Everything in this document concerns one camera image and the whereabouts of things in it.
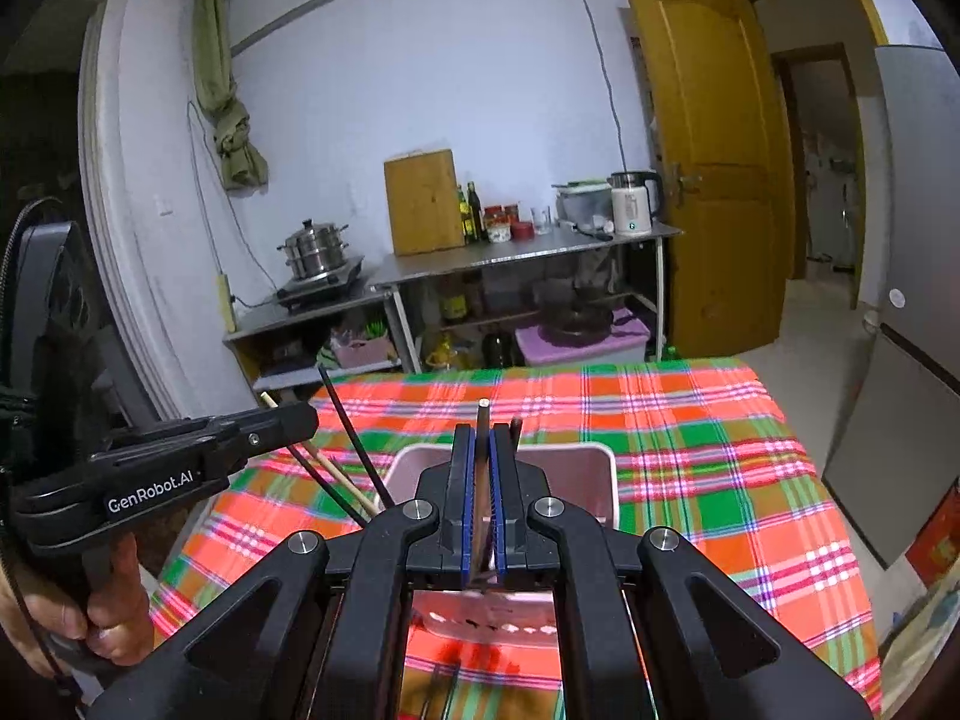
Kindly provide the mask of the person's left hand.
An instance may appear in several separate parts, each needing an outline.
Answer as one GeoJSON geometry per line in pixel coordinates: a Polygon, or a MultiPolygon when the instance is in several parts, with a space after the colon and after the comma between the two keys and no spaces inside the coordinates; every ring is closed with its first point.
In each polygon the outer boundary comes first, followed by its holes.
{"type": "Polygon", "coordinates": [[[89,597],[85,611],[53,583],[20,564],[13,564],[14,582],[26,610],[41,628],[85,642],[117,667],[133,667],[153,650],[155,631],[132,533],[110,546],[110,564],[109,580],[89,597]]]}

